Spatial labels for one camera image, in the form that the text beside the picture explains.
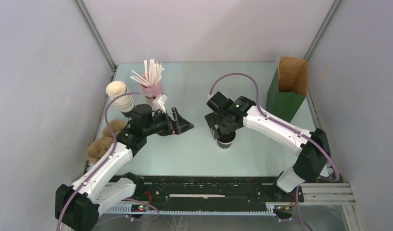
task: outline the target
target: bag handle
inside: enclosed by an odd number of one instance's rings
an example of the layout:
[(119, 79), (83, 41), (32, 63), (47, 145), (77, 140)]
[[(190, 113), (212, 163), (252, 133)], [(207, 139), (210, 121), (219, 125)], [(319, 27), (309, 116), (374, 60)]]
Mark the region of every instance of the bag handle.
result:
[(309, 86), (310, 86), (311, 84), (315, 83), (315, 82), (318, 82), (318, 81), (322, 80), (322, 79), (325, 78), (325, 77), (328, 75), (328, 73), (330, 72), (330, 68), (328, 67), (328, 65), (326, 65), (326, 64), (320, 64), (320, 65), (318, 65), (318, 66), (314, 66), (313, 68), (309, 69), (309, 70), (307, 71), (307, 74), (310, 73), (311, 71), (313, 71), (313, 70), (319, 68), (319, 67), (322, 67), (322, 66), (325, 67), (325, 73), (324, 73), (324, 75), (321, 76), (321, 77), (319, 77), (319, 78), (317, 78), (317, 79), (315, 79), (315, 80), (313, 80), (313, 81), (311, 81), (311, 82), (309, 82), (309, 83), (308, 83)]

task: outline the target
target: pink cup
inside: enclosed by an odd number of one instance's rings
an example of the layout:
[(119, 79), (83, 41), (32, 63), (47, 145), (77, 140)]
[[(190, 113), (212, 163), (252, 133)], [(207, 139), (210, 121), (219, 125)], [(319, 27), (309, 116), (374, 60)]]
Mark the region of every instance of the pink cup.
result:
[[(164, 89), (162, 87), (161, 80), (159, 80), (155, 86), (150, 87), (150, 88), (148, 88), (142, 84), (140, 84), (140, 85), (141, 85), (142, 92), (144, 92), (146, 94), (151, 94), (156, 97), (156, 96), (162, 95), (164, 93)], [(147, 103), (152, 106), (152, 102), (154, 101), (154, 98), (151, 98), (148, 96), (145, 96), (145, 98), (147, 99)]]

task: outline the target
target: green paper bag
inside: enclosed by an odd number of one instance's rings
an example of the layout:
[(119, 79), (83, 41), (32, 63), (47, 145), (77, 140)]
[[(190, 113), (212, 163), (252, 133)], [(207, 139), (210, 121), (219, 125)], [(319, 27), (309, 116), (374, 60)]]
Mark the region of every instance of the green paper bag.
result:
[(266, 110), (291, 122), (307, 96), (308, 62), (283, 56), (267, 92)]

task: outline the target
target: tabletop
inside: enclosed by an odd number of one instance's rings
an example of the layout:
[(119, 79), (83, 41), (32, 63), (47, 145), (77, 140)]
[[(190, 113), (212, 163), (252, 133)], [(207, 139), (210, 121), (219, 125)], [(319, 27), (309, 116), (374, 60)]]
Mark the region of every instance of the tabletop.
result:
[[(211, 112), (206, 105), (209, 90), (216, 79), (241, 72), (253, 77), (259, 85), (260, 104), (266, 104), (277, 63), (169, 63), (163, 64), (162, 85), (168, 100), (165, 107), (170, 113), (176, 107), (179, 114), (193, 123), (195, 128), (181, 135), (161, 137), (151, 135), (139, 153), (121, 167), (117, 175), (133, 172), (137, 175), (170, 176), (278, 176), (297, 157), (281, 144), (254, 130), (241, 128), (231, 147), (220, 149), (213, 139), (204, 116)], [(139, 84), (130, 79), (131, 71), (143, 74), (143, 64), (120, 64), (115, 80), (126, 83), (131, 92), (141, 92)], [(220, 91), (236, 100), (245, 96), (255, 100), (253, 83), (243, 76), (232, 76), (220, 81), (214, 92)], [(144, 96), (135, 95), (135, 104), (146, 103)], [(111, 106), (107, 113), (112, 119), (127, 119)], [(292, 124), (314, 130), (307, 101), (303, 102)], [(105, 127), (101, 121), (98, 138)]]

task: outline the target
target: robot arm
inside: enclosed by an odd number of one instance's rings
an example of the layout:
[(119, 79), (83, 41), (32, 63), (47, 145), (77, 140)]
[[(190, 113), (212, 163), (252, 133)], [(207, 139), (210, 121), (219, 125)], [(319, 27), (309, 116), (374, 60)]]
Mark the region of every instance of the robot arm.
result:
[(162, 111), (152, 111), (147, 104), (136, 105), (126, 113), (127, 126), (117, 135), (117, 143), (95, 164), (89, 172), (72, 183), (61, 185), (56, 191), (55, 217), (60, 213), (73, 193), (62, 222), (76, 231), (89, 231), (99, 217), (121, 200), (131, 197), (136, 189), (135, 183), (128, 178), (121, 178), (117, 183), (107, 183), (118, 169), (130, 161), (146, 144), (147, 136), (179, 135), (194, 126), (182, 118), (176, 108), (172, 108), (173, 119)]
[(223, 143), (231, 143), (235, 137), (235, 131), (242, 127), (251, 128), (275, 141), (288, 147), (298, 157), (296, 163), (282, 172), (276, 181), (278, 188), (284, 192), (291, 192), (301, 183), (316, 182), (327, 160), (324, 155), (302, 135), (310, 137), (317, 142), (328, 154), (330, 153), (327, 136), (324, 131), (316, 129), (310, 132), (298, 128), (262, 109), (266, 116), (261, 115), (255, 102), (239, 97), (235, 102), (228, 99), (222, 93), (217, 92), (207, 103), (213, 110), (205, 119), (217, 139), (219, 146)]

